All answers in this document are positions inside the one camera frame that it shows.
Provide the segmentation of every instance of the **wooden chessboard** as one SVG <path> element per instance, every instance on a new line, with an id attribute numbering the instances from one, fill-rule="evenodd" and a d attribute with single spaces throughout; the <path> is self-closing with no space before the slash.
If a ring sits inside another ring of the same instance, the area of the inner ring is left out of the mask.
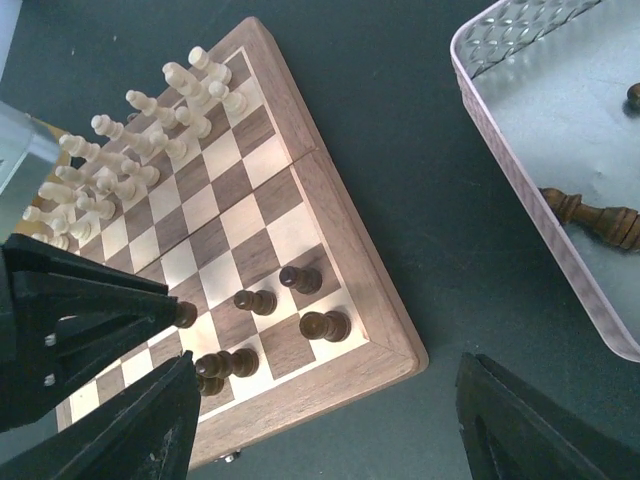
<path id="1" fill-rule="evenodd" d="M 271 35 L 248 18 L 210 55 L 229 66 L 229 87 L 247 97 L 247 108 L 234 116 L 220 103 L 187 102 L 213 128 L 204 139 L 182 126 L 167 131 L 188 145 L 180 161 L 162 152 L 140 158 L 109 142 L 105 150 L 156 166 L 160 180 L 150 188 L 139 185 L 129 201 L 107 197 L 117 205 L 114 217 L 85 214 L 91 236 L 70 245 L 83 257 L 168 284 L 171 295 L 197 306 L 199 318 L 189 329 L 170 328 L 129 352 L 57 409 L 62 429 L 184 350 L 197 359 L 250 346 L 259 354 L 258 372 L 232 376 L 219 395 L 202 399 L 192 467 L 414 375 L 428 363 Z M 191 72 L 207 85 L 202 72 Z M 185 102 L 172 88 L 158 101 L 167 107 Z M 161 126 L 139 115 L 126 128 L 150 132 Z M 92 164 L 82 169 L 103 173 Z M 56 208 L 83 218 L 72 207 Z M 305 296 L 282 287 L 278 273 L 286 265 L 316 267 L 322 289 Z M 257 316 L 236 309 L 232 297 L 243 288 L 273 291 L 276 311 Z M 301 315 L 328 310 L 350 317 L 348 339 L 302 337 Z"/>

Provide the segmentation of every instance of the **dark green table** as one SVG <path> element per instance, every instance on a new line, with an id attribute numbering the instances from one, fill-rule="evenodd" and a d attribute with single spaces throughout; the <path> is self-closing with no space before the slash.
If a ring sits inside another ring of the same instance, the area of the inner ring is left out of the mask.
<path id="1" fill-rule="evenodd" d="M 421 375 L 191 478 L 469 478 L 463 351 L 640 450 L 640 365 L 600 340 L 462 107 L 449 41 L 489 3 L 24 2 L 0 99 L 92 139 L 94 114 L 130 112 L 128 89 L 158 94 L 164 63 L 259 17 L 431 355 Z M 5 434 L 1 459 L 53 430 L 49 417 Z"/>

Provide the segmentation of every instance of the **black pawn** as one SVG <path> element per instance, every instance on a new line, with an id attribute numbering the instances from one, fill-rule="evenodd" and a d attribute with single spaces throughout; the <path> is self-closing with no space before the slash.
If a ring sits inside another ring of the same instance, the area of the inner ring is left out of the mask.
<path id="1" fill-rule="evenodd" d="M 276 296 L 267 290 L 250 292 L 240 290 L 233 296 L 233 304 L 240 310 L 250 310 L 256 315 L 271 315 L 278 304 Z"/>
<path id="2" fill-rule="evenodd" d="M 219 394 L 224 388 L 224 380 L 222 378 L 206 378 L 196 374 L 198 381 L 198 391 L 203 397 L 211 397 Z"/>
<path id="3" fill-rule="evenodd" d="M 315 268 L 284 267 L 280 270 L 280 283 L 304 295 L 312 295 L 322 287 L 322 275 Z"/>
<path id="4" fill-rule="evenodd" d="M 196 373 L 205 378 L 250 377 L 258 370 L 258 354 L 250 348 L 234 353 L 209 353 L 196 360 Z"/>
<path id="5" fill-rule="evenodd" d="M 300 333 L 309 340 L 324 338 L 328 342 L 341 342 L 351 332 L 351 321 L 342 312 L 305 313 L 300 319 Z"/>

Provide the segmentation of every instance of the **captured chess piece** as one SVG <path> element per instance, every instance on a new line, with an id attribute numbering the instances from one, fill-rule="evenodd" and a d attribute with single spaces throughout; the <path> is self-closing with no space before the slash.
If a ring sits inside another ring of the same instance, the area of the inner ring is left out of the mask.
<path id="1" fill-rule="evenodd" d="M 627 207 L 596 208 L 584 205 L 582 195 L 567 195 L 555 188 L 540 189 L 561 224 L 575 222 L 588 227 L 609 245 L 640 250 L 638 211 Z"/>

